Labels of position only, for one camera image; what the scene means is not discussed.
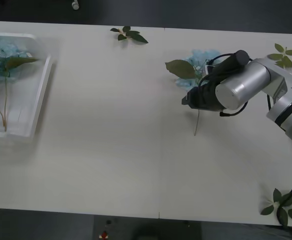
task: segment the silver robot arm segment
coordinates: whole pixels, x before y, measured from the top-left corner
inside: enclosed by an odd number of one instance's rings
[[[267,117],[292,139],[292,74],[266,58],[258,58],[243,72],[221,82],[215,90],[218,101],[227,109],[236,110],[260,91],[273,98]]]

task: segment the red object on floor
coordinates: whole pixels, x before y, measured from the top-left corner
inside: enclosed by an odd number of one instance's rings
[[[102,233],[102,235],[99,235],[99,238],[102,239],[102,240],[106,240],[108,239],[108,233],[106,231],[104,231]]]

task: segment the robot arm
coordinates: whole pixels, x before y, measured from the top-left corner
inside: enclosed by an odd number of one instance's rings
[[[222,112],[236,110],[260,91],[273,98],[267,117],[292,139],[292,74],[266,58],[249,62],[238,51],[206,76],[207,83],[190,90],[182,104],[193,109]]]

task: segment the blue hydrangea flower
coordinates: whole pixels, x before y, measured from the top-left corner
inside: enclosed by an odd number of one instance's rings
[[[18,47],[6,40],[0,40],[0,71],[5,70],[5,64],[10,57],[26,58],[27,53],[20,51]]]
[[[186,91],[191,90],[193,87],[197,87],[198,82],[202,78],[205,63],[208,60],[211,60],[219,55],[221,55],[221,53],[215,49],[210,49],[207,51],[202,51],[199,49],[192,50],[192,56],[185,58],[183,60],[190,63],[197,70],[198,78],[192,79],[179,78],[175,81],[176,85]]]

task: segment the plastic tray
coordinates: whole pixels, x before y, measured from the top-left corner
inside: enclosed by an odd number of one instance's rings
[[[39,59],[27,63],[11,73],[16,81],[8,84],[7,131],[4,131],[0,116],[0,139],[32,140],[45,93],[52,58],[40,41],[31,34],[0,33],[0,40],[14,43],[22,51]],[[0,85],[0,109],[3,112],[5,92]]]

